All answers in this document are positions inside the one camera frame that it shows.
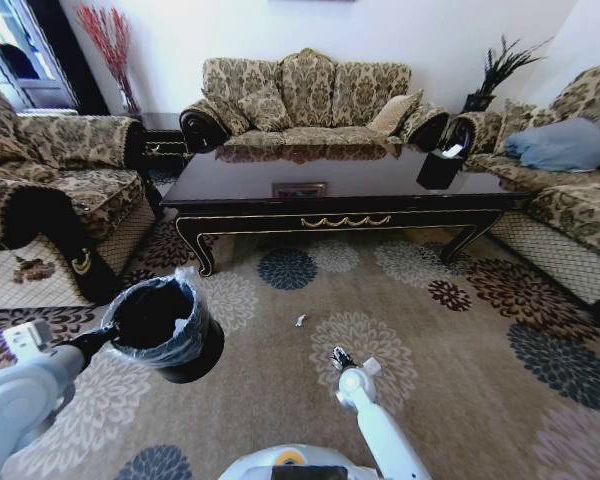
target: trash bin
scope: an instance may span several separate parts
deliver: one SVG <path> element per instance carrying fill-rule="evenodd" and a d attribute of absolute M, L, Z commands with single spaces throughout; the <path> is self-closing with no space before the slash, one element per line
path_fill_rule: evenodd
<path fill-rule="evenodd" d="M 206 375 L 224 349 L 224 332 L 193 284 L 192 268 L 140 282 L 120 293 L 102 319 L 118 331 L 124 356 L 155 368 L 174 383 Z"/>

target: floral patterned rug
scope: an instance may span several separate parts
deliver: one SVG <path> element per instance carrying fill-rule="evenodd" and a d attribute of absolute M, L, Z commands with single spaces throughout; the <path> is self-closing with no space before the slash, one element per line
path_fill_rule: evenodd
<path fill-rule="evenodd" d="M 171 218 L 127 284 L 196 265 Z M 600 479 L 600 330 L 487 238 L 442 265 L 448 239 L 442 230 L 210 238 L 218 269 L 199 285 L 226 334 L 218 365 L 175 385 L 105 349 L 3 478 L 212 480 L 242 455 L 292 442 L 374 466 L 355 415 L 333 395 L 338 344 L 382 364 L 378 402 L 435 479 Z M 44 317 L 62 341 L 102 313 L 0 311 L 0 332 Z M 0 341 L 0 367 L 10 361 Z"/>

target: picture frame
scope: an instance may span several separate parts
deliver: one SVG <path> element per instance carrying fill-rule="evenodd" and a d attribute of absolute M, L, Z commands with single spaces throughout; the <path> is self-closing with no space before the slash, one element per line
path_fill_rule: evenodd
<path fill-rule="evenodd" d="M 318 198 L 327 192 L 326 182 L 274 183 L 273 198 Z"/>

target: sofa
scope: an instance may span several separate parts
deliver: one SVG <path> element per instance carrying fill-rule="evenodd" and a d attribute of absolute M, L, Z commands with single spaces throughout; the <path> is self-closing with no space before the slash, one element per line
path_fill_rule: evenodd
<path fill-rule="evenodd" d="M 143 131 L 127 117 L 20 117 L 0 93 L 0 309 L 119 292 L 155 221 Z"/>
<path fill-rule="evenodd" d="M 464 113 L 455 130 L 468 139 L 467 168 L 494 173 L 508 188 L 535 193 L 521 210 L 505 214 L 492 234 L 600 313 L 600 168 L 548 172 L 494 153 L 511 133 L 574 117 L 600 126 L 600 66 L 578 75 L 548 108 L 522 104 L 504 114 Z"/>
<path fill-rule="evenodd" d="M 267 85 L 275 85 L 291 120 L 283 131 L 251 128 L 231 135 L 212 102 L 203 98 L 180 117 L 189 151 L 226 145 L 371 145 L 378 141 L 435 148 L 449 115 L 421 102 L 395 135 L 379 138 L 367 124 L 387 101 L 405 95 L 411 70 L 399 63 L 335 62 L 312 49 L 281 61 L 209 58 L 203 66 L 203 90 L 233 104 Z"/>

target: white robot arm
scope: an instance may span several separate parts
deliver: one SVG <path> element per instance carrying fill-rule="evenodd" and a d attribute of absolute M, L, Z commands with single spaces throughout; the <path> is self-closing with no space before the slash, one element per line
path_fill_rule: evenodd
<path fill-rule="evenodd" d="M 342 358 L 342 354 L 346 355 L 344 350 L 336 347 L 334 357 Z M 343 406 L 358 411 L 360 432 L 385 479 L 431 480 L 396 421 L 383 407 L 374 403 L 376 389 L 373 376 L 379 371 L 380 364 L 373 357 L 364 362 L 362 368 L 350 365 L 340 376 L 336 396 Z"/>
<path fill-rule="evenodd" d="M 370 358 L 362 367 L 358 367 L 341 347 L 334 348 L 333 363 L 341 372 L 336 397 L 344 407 L 357 410 L 358 426 L 382 472 L 382 478 L 431 480 L 398 424 L 384 408 L 374 403 L 376 390 L 373 376 L 380 371 L 380 364 Z M 307 470 L 303 476 L 305 469 L 316 467 L 325 470 L 324 477 L 320 476 L 322 472 L 319 469 Z M 297 477 L 290 473 L 276 477 L 276 469 L 295 469 L 293 475 L 297 474 Z M 236 460 L 219 480 L 265 478 L 379 480 L 380 477 L 374 469 L 356 466 L 334 450 L 289 444 L 260 450 Z"/>
<path fill-rule="evenodd" d="M 0 370 L 0 470 L 9 455 L 42 435 L 71 401 L 74 380 L 108 339 L 105 330 L 49 347 L 49 325 L 35 320 L 5 330 L 18 363 Z"/>
<path fill-rule="evenodd" d="M 102 345 L 117 334 L 115 328 L 104 328 L 48 347 L 51 334 L 43 320 L 4 332 L 18 363 L 0 370 L 0 470 L 9 455 L 53 425 L 56 415 L 73 398 L 76 377 Z M 384 478 L 431 480 L 400 427 L 384 408 L 374 403 L 373 376 L 380 371 L 378 362 L 371 358 L 358 367 L 340 347 L 334 349 L 333 359 L 342 372 L 338 400 L 343 406 L 357 410 L 360 431 Z M 379 478 L 375 470 L 355 466 L 334 450 L 281 445 L 238 459 L 220 480 L 283 478 L 276 476 L 276 469 L 280 468 L 298 469 L 294 470 L 293 477 L 284 478 Z M 327 476 L 320 476 L 325 471 Z"/>

